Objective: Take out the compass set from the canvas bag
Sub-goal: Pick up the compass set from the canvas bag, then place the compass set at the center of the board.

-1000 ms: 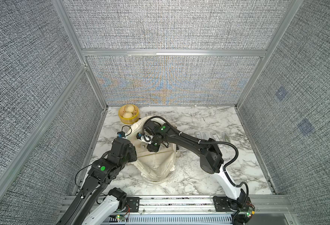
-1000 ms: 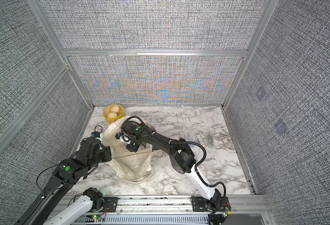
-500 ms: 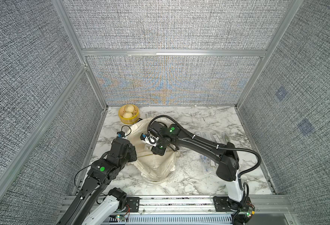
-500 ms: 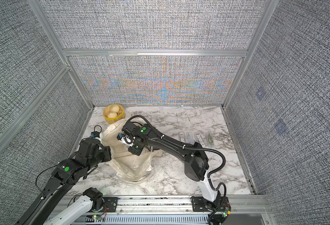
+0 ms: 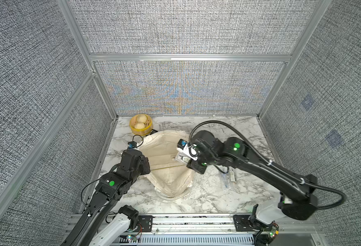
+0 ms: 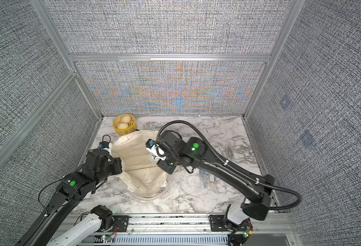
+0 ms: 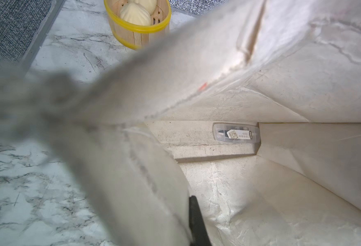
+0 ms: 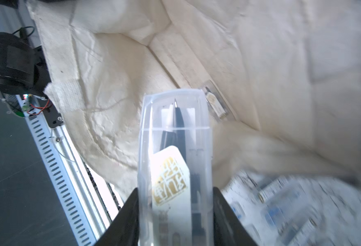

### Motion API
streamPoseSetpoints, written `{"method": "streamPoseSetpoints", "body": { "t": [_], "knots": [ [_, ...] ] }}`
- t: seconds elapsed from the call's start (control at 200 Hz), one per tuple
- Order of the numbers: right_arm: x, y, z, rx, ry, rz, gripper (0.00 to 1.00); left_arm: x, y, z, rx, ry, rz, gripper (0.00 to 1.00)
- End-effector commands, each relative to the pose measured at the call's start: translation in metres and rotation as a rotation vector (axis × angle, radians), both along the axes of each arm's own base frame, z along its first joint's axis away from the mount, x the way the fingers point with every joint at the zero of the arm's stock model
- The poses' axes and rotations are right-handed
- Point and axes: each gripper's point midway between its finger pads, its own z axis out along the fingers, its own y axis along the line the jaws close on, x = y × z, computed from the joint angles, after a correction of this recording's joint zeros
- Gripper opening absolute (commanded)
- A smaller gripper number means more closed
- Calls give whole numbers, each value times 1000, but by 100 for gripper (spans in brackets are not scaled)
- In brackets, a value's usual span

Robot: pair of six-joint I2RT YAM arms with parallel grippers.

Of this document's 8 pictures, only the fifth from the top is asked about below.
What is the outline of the clear compass case blue parts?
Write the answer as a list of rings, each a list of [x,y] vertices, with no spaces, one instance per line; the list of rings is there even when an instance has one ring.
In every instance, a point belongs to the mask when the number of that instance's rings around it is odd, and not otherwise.
[[[230,189],[230,181],[229,181],[229,174],[228,173],[219,173],[219,179],[223,186],[223,189],[227,190]]]

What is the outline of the cream canvas tote bag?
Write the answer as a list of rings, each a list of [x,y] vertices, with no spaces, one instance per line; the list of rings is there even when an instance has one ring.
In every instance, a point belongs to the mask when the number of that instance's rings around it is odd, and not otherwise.
[[[145,177],[154,185],[159,197],[176,200],[190,192],[194,171],[176,160],[177,143],[189,135],[180,130],[165,130],[147,135],[138,148],[148,158],[150,173]]]

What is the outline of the clear compass case second row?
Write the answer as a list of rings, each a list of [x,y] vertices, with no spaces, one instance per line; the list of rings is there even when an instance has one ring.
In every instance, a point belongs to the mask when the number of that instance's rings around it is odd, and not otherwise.
[[[235,189],[237,183],[236,183],[235,172],[234,172],[234,169],[233,169],[232,167],[229,167],[228,181],[229,181],[229,187],[230,187],[231,189]]]

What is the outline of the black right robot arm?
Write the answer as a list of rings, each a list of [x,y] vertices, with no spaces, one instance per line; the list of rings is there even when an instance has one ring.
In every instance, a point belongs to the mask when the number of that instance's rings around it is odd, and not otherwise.
[[[306,178],[274,162],[265,162],[243,140],[230,137],[221,142],[208,135],[196,136],[190,142],[198,153],[196,164],[216,164],[240,169],[279,190],[278,196],[272,202],[256,207],[254,219],[260,223],[270,224],[283,217],[307,220],[317,210],[317,197],[306,185]]]

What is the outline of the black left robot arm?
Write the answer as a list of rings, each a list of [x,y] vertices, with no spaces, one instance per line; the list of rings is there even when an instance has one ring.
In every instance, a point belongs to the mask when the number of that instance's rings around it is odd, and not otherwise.
[[[62,246],[88,246],[107,214],[141,175],[150,173],[148,158],[143,155],[123,157],[113,171],[104,174],[95,193]]]

